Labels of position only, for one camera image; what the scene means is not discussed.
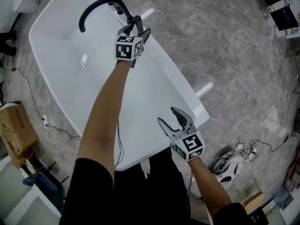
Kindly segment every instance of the person's arm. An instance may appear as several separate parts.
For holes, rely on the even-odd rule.
[[[192,169],[202,199],[212,217],[221,208],[232,203],[222,185],[211,174],[200,157],[194,158],[188,164]]]
[[[112,178],[114,140],[131,63],[119,62],[103,85],[90,112],[77,154],[77,158],[89,158],[100,163]]]

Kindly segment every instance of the white bathtub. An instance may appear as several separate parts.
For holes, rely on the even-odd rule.
[[[86,32],[81,33],[79,18],[94,1],[52,0],[29,33],[45,82],[80,136],[96,96],[115,66],[113,41],[122,27],[122,17],[117,18],[111,7],[102,5],[88,16]],[[125,86],[120,113],[124,158],[117,170],[125,170],[168,146],[169,139],[157,118],[180,128],[171,106],[189,113],[196,127],[209,118],[184,76],[150,36]],[[119,152],[116,142],[115,159]]]

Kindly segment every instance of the cardboard box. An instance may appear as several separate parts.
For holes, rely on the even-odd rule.
[[[26,159],[28,159],[33,152],[33,149],[29,148],[20,157],[18,157],[9,142],[5,140],[2,140],[2,142],[4,144],[7,153],[11,157],[13,165],[18,169],[22,167],[24,164],[26,164]]]
[[[289,167],[287,168],[287,171],[286,171],[286,175],[285,175],[285,181],[283,183],[283,186],[285,185],[285,183],[290,180],[292,178],[292,176],[294,175],[295,173],[295,170],[296,170],[296,166],[297,166],[297,163],[296,163],[296,158],[292,161],[292,163],[289,165]]]
[[[0,136],[18,157],[38,140],[22,105],[4,105],[0,109]]]

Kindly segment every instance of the cable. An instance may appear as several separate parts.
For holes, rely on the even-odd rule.
[[[124,148],[123,148],[123,144],[122,144],[122,141],[121,141],[121,138],[120,138],[120,126],[119,126],[119,120],[118,120],[118,124],[117,124],[117,130],[118,130],[118,144],[119,144],[119,149],[120,149],[120,153],[119,153],[119,157],[117,159],[117,163],[116,165],[114,166],[114,168],[116,168],[116,166],[118,164],[120,164],[120,162],[123,160],[124,158]]]
[[[39,110],[38,110],[36,101],[35,101],[35,99],[34,99],[34,97],[33,97],[33,93],[32,93],[32,89],[31,89],[31,85],[30,85],[29,79],[23,74],[23,72],[22,72],[20,69],[18,69],[18,68],[16,68],[16,67],[13,68],[13,69],[6,69],[6,68],[3,68],[3,69],[5,69],[5,70],[7,70],[7,71],[12,71],[12,72],[14,72],[14,71],[16,71],[16,70],[19,70],[20,73],[22,74],[22,76],[26,78],[26,80],[27,80],[27,82],[28,82],[28,85],[29,85],[29,89],[30,89],[30,92],[31,92],[31,96],[32,96],[32,100],[33,100],[34,106],[36,107],[36,110],[37,110],[37,113],[38,113],[38,117],[39,117],[41,120],[43,120],[43,118],[42,118],[42,116],[41,116],[41,114],[40,114],[40,112],[39,112]]]
[[[193,173],[191,171],[191,179],[189,180],[189,186],[188,186],[188,198],[190,197],[189,195],[191,194],[192,178],[193,178]]]
[[[69,137],[71,138],[71,140],[72,140],[73,138],[75,138],[75,137],[80,137],[79,135],[77,135],[77,136],[71,136],[71,134],[70,134],[68,131],[62,130],[62,129],[58,129],[58,128],[56,128],[55,126],[51,126],[51,125],[48,125],[48,124],[46,124],[45,126],[46,126],[46,127],[50,127],[50,128],[54,128],[54,129],[56,129],[56,130],[59,131],[59,132],[65,132],[65,133],[67,133],[67,134],[69,135]]]
[[[250,133],[250,131],[251,131],[253,128],[259,128],[259,129],[260,129],[259,139],[257,139],[256,141],[255,141],[255,140],[251,140],[251,138],[250,138],[250,136],[249,136],[249,133]],[[280,144],[276,149],[273,149],[272,146],[271,146],[270,144],[260,141],[260,137],[261,137],[261,128],[260,128],[259,126],[253,127],[253,128],[250,129],[250,131],[249,131],[248,134],[242,134],[242,135],[239,137],[239,142],[236,143],[236,145],[235,145],[235,146],[236,146],[236,151],[241,151],[241,156],[243,157],[243,159],[244,159],[244,160],[248,160],[249,162],[253,162],[254,159],[256,159],[256,157],[258,156],[258,154],[254,152],[254,149],[257,147],[258,143],[261,143],[261,144],[264,144],[264,145],[268,145],[268,146],[270,147],[271,151],[272,151],[272,152],[275,152],[275,151],[277,151],[284,143],[286,143],[286,141],[290,138],[290,136],[291,136],[291,137],[296,137],[296,136],[297,136],[296,131],[293,130],[293,131],[291,132],[291,135],[290,135],[290,136],[287,135],[287,136],[285,137],[285,140],[284,140],[284,142],[283,142],[282,144]],[[248,136],[248,138],[249,138],[249,143],[247,143],[247,139],[246,139],[245,142],[241,142],[241,141],[240,141],[240,138],[241,138],[243,135]],[[255,155],[255,157],[254,157],[253,159],[250,159],[250,155]]]
[[[23,73],[19,68],[16,68],[16,67],[14,67],[13,69],[7,69],[7,68],[3,68],[3,69],[4,69],[4,70],[7,70],[7,71],[12,71],[12,72],[18,70],[18,71],[22,74],[22,76],[23,76],[24,78],[26,78],[26,80],[27,80],[27,82],[28,82],[28,85],[29,85],[29,89],[30,89],[30,92],[31,92],[31,96],[32,96],[32,100],[33,100],[34,106],[35,106],[35,108],[36,108],[36,110],[37,110],[38,117],[39,117],[42,121],[44,121],[44,118],[42,118],[41,113],[40,113],[39,110],[38,110],[38,107],[37,107],[36,101],[35,101],[35,99],[34,99],[33,92],[32,92],[32,88],[31,88],[31,84],[30,84],[30,81],[29,81],[28,77],[26,77],[26,76],[24,75],[24,73]],[[45,126],[46,126],[46,127],[50,127],[50,128],[54,128],[54,129],[56,129],[56,130],[59,131],[59,132],[65,132],[65,133],[67,133],[67,134],[69,135],[69,137],[70,137],[71,140],[72,140],[73,138],[75,138],[75,137],[80,137],[79,135],[77,135],[77,136],[71,136],[71,134],[70,134],[68,131],[63,130],[63,129],[59,129],[59,128],[55,127],[55,126],[51,126],[51,125],[48,125],[48,124],[45,124]]]

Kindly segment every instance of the marble floor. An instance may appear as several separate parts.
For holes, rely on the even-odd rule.
[[[50,0],[42,0],[33,15],[23,15],[16,25],[19,55],[8,58],[8,68],[20,68],[28,76],[41,114],[49,122],[76,132],[59,109],[45,84],[28,41],[28,33],[38,14]],[[263,0],[123,0],[138,15],[149,8],[154,12],[143,22],[181,70],[195,92],[207,83],[213,88],[200,98],[210,119],[199,129],[206,142],[202,159],[209,165],[215,154],[226,146],[235,147],[239,136],[270,143],[275,149],[293,129],[293,117],[300,105],[292,94],[299,74],[295,61],[285,58],[289,41],[274,39],[260,10]],[[26,80],[18,71],[8,72],[4,82],[6,101],[21,100],[39,136],[39,156],[46,164],[57,162],[55,175],[71,175],[80,139],[70,140],[65,133],[44,130],[32,102]],[[240,202],[239,189],[246,196],[257,192],[257,178],[266,199],[283,184],[292,161],[298,138],[290,138],[276,152],[265,145],[257,146],[257,158],[244,162],[243,171],[224,187],[234,202]],[[176,154],[175,163],[182,171],[186,185],[190,179],[188,165]],[[70,180],[64,184],[67,189]],[[192,208],[200,204],[192,199]]]

